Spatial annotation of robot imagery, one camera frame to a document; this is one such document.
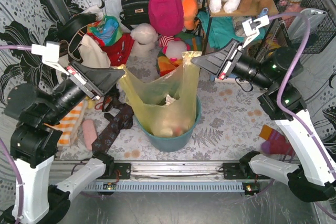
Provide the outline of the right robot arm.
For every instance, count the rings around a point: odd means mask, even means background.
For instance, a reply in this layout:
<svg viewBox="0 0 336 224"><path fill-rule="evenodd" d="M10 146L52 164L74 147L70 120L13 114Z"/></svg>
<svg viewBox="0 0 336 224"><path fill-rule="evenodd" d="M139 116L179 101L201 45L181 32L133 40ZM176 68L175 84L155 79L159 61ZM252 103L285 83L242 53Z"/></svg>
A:
<svg viewBox="0 0 336 224"><path fill-rule="evenodd" d="M295 55L295 49L280 47L259 62L244 53L242 43L231 40L192 63L220 79L234 74L264 90L258 97L261 108L280 127L300 161L289 164L251 151L239 160L243 176L282 182L304 202L325 201L335 196L335 161L318 137L300 92L290 83L280 87Z"/></svg>

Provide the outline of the yellow trash bag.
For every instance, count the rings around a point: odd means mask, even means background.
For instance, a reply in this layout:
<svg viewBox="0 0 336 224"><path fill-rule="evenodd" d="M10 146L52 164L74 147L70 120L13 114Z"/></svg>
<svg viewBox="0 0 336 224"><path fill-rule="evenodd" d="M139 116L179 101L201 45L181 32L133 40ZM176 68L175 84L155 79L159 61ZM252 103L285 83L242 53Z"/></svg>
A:
<svg viewBox="0 0 336 224"><path fill-rule="evenodd" d="M194 125L200 69L191 60L201 54L183 52L179 67L149 83L142 82L125 65L119 66L125 71L119 85L127 104L147 132L157 137L175 137ZM164 105L167 94L176 99L169 106Z"/></svg>

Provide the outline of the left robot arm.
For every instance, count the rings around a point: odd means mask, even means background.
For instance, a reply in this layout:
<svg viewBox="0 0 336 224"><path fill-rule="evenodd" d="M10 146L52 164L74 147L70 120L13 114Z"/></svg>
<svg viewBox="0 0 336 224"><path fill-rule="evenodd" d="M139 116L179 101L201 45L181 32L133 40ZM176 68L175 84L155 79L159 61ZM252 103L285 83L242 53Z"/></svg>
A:
<svg viewBox="0 0 336 224"><path fill-rule="evenodd" d="M55 126L85 97L105 96L123 75L122 68L97 69L73 62L65 68L64 81L50 94L30 83L10 91L4 112L18 123L5 153L16 175L16 198L1 214L1 223L57 223L89 183L117 174L113 157L96 151L79 171L49 184L62 135Z"/></svg>

